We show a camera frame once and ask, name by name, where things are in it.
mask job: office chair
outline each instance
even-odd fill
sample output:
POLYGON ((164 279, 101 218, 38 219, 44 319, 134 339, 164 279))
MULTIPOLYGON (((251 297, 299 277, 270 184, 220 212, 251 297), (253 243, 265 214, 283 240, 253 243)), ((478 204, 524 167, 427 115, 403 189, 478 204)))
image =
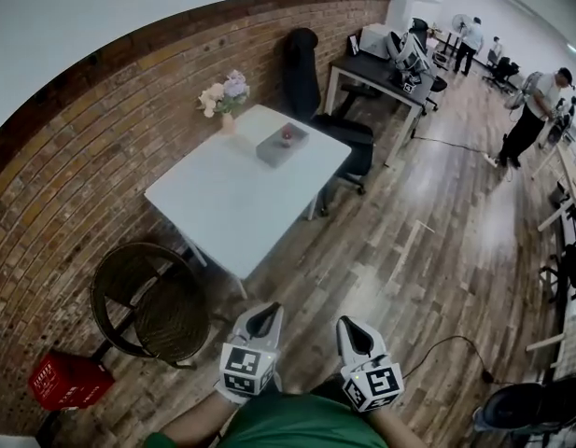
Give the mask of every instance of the office chair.
MULTIPOLYGON (((428 39, 428 24, 424 20, 420 19, 413 19, 412 28, 410 29, 410 33, 416 35, 418 41, 422 45, 423 51, 425 54, 427 53, 427 39, 428 39)), ((434 61, 435 64, 440 67, 441 69, 447 70, 444 66, 439 64, 439 62, 434 61)), ((435 81, 433 82, 432 86, 430 87, 430 92, 433 93, 440 93, 447 88, 447 81, 445 81, 441 77, 435 77, 435 81)), ((427 102, 422 106, 422 116, 427 115, 427 103, 431 103, 433 107, 433 111, 439 111, 439 106, 435 103, 434 100, 427 98, 427 102)))
MULTIPOLYGON (((410 28, 410 33, 416 35, 418 41, 420 41, 422 48, 426 53, 428 40, 428 23, 426 23, 424 20, 414 18, 412 28, 410 28)), ((443 53, 434 51, 433 62, 442 70, 447 71, 447 57, 443 53)))
MULTIPOLYGON (((348 145, 352 151, 336 175, 358 188, 358 194, 366 192, 364 184, 355 176, 365 176, 371 170, 374 136, 368 126, 345 119, 345 114, 357 96, 374 93, 354 85, 343 85, 348 91, 342 107, 336 115, 317 115, 321 94, 316 79, 315 47, 318 37, 309 28, 297 28, 286 37, 283 45, 283 88, 289 108, 295 119, 348 145)), ((327 192, 323 191, 321 214, 327 214, 327 192)))
POLYGON ((497 86, 500 91, 509 92, 508 85, 510 77, 517 75, 520 72, 520 66, 513 63, 507 56, 499 60, 498 65, 491 69, 491 77, 483 77, 483 80, 490 82, 497 86))

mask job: gray box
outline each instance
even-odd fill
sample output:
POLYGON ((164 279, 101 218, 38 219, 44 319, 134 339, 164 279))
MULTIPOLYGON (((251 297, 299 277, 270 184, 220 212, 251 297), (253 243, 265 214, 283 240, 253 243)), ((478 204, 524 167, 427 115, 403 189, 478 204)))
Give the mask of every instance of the gray box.
POLYGON ((272 168, 278 168, 307 141, 308 133, 305 130, 288 123, 257 145, 257 158, 265 161, 272 168), (284 139, 285 132, 291 135, 289 146, 284 139))

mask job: wicker chair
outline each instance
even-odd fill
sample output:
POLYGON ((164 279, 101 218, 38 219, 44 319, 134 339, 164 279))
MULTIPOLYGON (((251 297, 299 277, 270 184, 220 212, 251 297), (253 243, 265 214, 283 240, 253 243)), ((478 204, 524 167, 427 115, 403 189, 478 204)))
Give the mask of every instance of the wicker chair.
POLYGON ((99 329, 121 352, 160 358, 179 369, 196 368, 193 363, 177 362, 203 346, 210 330, 209 314, 189 265, 176 252, 142 242, 111 250, 93 277, 91 307, 99 329), (122 336, 127 324, 113 326, 108 300, 130 309, 141 345, 122 336))

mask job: white table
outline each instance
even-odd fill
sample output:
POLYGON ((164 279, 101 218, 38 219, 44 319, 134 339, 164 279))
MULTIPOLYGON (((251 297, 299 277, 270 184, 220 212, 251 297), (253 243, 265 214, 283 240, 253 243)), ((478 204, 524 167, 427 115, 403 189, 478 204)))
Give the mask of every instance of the white table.
POLYGON ((533 173, 532 179, 544 168, 551 159, 557 156, 559 158, 560 166, 563 170, 563 177, 566 179, 566 186, 569 193, 569 199, 561 204, 559 209, 547 217, 539 226, 539 232, 544 231, 553 222, 564 214, 572 205, 576 206, 576 164, 574 164, 573 156, 568 148, 563 143, 558 143, 557 146, 545 157, 541 165, 533 173))
POLYGON ((145 195, 173 222, 197 259, 246 279, 330 180, 350 147, 256 105, 236 119, 235 134, 216 133, 150 186, 145 195), (258 143, 291 122, 308 142, 278 168, 259 160, 258 143))
POLYGON ((343 56, 331 62, 331 77, 327 88, 327 100, 325 102, 325 113, 330 115, 335 106, 335 96, 340 75, 350 77, 360 83, 375 88, 385 93, 405 105, 410 107, 408 116, 400 127, 395 144, 389 152, 389 156, 384 163, 385 166, 393 166, 398 151, 400 151, 414 121, 420 118, 423 105, 430 95, 435 78, 422 74, 421 82, 416 85, 412 93, 407 93, 402 88, 394 85, 390 79, 395 72, 393 64, 369 55, 362 51, 357 56, 343 56))

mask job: flower vase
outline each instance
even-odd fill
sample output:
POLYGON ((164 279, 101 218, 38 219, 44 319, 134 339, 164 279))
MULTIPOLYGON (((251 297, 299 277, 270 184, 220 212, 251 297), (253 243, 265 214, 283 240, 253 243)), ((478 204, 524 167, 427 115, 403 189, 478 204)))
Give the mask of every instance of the flower vase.
POLYGON ((235 120, 233 119, 232 113, 221 114, 221 128, 226 134, 235 133, 235 120))

